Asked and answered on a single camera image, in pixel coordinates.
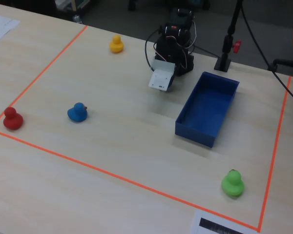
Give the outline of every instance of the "rubber duck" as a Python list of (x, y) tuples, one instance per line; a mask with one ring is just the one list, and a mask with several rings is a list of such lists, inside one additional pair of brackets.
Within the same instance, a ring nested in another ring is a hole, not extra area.
[(72, 109), (67, 111), (67, 115), (72, 121), (82, 122), (88, 116), (87, 107), (85, 107), (81, 102), (78, 102)]
[(113, 36), (112, 41), (109, 44), (109, 48), (113, 53), (119, 53), (123, 50), (124, 44), (122, 43), (121, 36), (115, 35)]
[(221, 187), (229, 196), (240, 196), (244, 191), (244, 183), (241, 180), (241, 174), (237, 170), (232, 169), (221, 182)]
[(8, 107), (4, 111), (5, 118), (3, 124), (7, 129), (17, 130), (23, 124), (23, 117), (16, 112), (13, 107)]

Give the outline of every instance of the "blue rubber duck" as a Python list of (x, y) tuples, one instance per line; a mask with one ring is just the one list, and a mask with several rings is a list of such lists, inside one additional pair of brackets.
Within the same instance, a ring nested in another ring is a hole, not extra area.
[(87, 107), (85, 107), (81, 102), (78, 102), (72, 109), (67, 111), (67, 115), (72, 121), (82, 122), (88, 116)]

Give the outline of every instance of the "gray floor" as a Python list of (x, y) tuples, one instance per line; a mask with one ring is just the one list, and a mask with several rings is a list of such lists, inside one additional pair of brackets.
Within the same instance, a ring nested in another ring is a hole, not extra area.
[[(268, 61), (276, 58), (293, 59), (293, 0), (245, 0), (244, 2), (250, 26)], [(211, 0), (209, 11), (198, 10), (195, 13), (197, 45), (221, 55), (223, 39), (235, 3), (236, 0)], [(135, 12), (127, 11), (127, 4), (128, 0), (98, 0), (83, 16), (83, 23), (146, 39), (168, 18), (164, 0), (139, 0)], [(240, 51), (238, 54), (231, 53), (230, 58), (234, 62), (267, 69), (242, 18), (238, 19), (234, 34), (234, 41), (238, 39), (242, 41)], [(197, 49), (195, 52), (206, 54)], [(280, 66), (278, 72), (293, 76), (293, 68)]]

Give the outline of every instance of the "black microphone stand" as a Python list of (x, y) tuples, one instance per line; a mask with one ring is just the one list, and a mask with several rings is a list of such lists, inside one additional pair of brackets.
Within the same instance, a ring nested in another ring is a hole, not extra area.
[(234, 14), (232, 17), (231, 24), (228, 28), (228, 35), (225, 36), (224, 45), (223, 45), (223, 53), (220, 58), (217, 59), (214, 70), (227, 72), (229, 65), (231, 63), (231, 59), (228, 58), (228, 53), (230, 53), (233, 43), (233, 34), (235, 31), (236, 21), (238, 20), (239, 13), (242, 7), (243, 0), (237, 0)]

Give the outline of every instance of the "red rubber duck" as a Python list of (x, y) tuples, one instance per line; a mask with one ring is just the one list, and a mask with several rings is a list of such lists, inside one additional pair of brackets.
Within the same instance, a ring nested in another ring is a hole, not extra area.
[(3, 124), (7, 129), (17, 130), (23, 124), (23, 117), (16, 113), (13, 107), (8, 107), (4, 111), (5, 118)]

